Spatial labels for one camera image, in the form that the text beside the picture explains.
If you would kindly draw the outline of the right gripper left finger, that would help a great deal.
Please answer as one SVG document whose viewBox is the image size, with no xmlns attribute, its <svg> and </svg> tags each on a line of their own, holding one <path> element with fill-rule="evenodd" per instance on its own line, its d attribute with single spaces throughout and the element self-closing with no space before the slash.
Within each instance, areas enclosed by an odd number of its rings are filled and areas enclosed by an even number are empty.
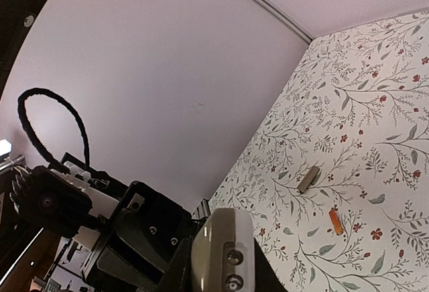
<svg viewBox="0 0 429 292">
<path fill-rule="evenodd" d="M 174 253 L 168 270 L 157 286 L 157 292 L 192 291 L 191 250 L 192 239 L 183 239 Z"/>
</svg>

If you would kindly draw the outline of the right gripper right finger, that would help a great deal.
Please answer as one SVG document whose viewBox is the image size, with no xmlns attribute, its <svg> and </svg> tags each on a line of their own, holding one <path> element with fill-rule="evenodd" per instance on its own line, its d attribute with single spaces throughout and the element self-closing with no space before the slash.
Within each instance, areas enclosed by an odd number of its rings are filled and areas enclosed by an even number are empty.
<svg viewBox="0 0 429 292">
<path fill-rule="evenodd" d="M 285 288 L 276 276 L 258 242 L 254 240 L 255 292 L 284 292 Z"/>
</svg>

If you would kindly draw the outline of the grey remote battery cover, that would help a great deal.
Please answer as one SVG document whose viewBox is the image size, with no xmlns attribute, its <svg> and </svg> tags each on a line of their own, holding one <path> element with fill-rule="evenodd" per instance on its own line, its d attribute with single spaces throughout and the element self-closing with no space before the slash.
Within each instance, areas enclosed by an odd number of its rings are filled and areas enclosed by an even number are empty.
<svg viewBox="0 0 429 292">
<path fill-rule="evenodd" d="M 307 174 L 302 178 L 300 181 L 297 190 L 303 194 L 311 185 L 311 183 L 314 181 L 316 176 L 319 174 L 320 168 L 317 166 L 312 166 Z"/>
</svg>

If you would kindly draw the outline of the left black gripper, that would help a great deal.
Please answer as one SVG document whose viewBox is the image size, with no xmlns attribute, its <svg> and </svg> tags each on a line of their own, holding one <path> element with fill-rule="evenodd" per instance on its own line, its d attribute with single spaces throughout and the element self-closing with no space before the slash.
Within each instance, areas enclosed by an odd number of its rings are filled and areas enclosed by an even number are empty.
<svg viewBox="0 0 429 292">
<path fill-rule="evenodd" d="M 192 234 L 189 211 L 134 181 L 81 267 L 83 281 L 97 291 L 155 291 Z"/>
</svg>

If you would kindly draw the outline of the orange battery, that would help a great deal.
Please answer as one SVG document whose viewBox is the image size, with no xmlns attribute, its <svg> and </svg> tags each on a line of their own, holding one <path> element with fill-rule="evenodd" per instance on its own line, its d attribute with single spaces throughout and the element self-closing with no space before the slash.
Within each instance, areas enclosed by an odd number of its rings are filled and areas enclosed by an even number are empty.
<svg viewBox="0 0 429 292">
<path fill-rule="evenodd" d="M 343 227 L 341 225 L 341 221 L 339 219 L 339 216 L 336 212 L 336 210 L 333 208 L 329 213 L 328 213 L 330 220 L 332 222 L 332 225 L 334 227 L 334 231 L 336 233 L 336 235 L 341 235 L 344 230 Z"/>
</svg>

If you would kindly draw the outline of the grey white remote control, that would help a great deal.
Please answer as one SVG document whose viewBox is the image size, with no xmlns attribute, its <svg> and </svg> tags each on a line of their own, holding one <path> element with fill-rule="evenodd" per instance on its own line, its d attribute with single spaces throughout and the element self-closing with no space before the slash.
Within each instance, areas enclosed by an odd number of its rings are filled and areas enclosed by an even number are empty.
<svg viewBox="0 0 429 292">
<path fill-rule="evenodd" d="M 253 223 L 244 210 L 216 209 L 194 238 L 193 291 L 254 291 Z"/>
</svg>

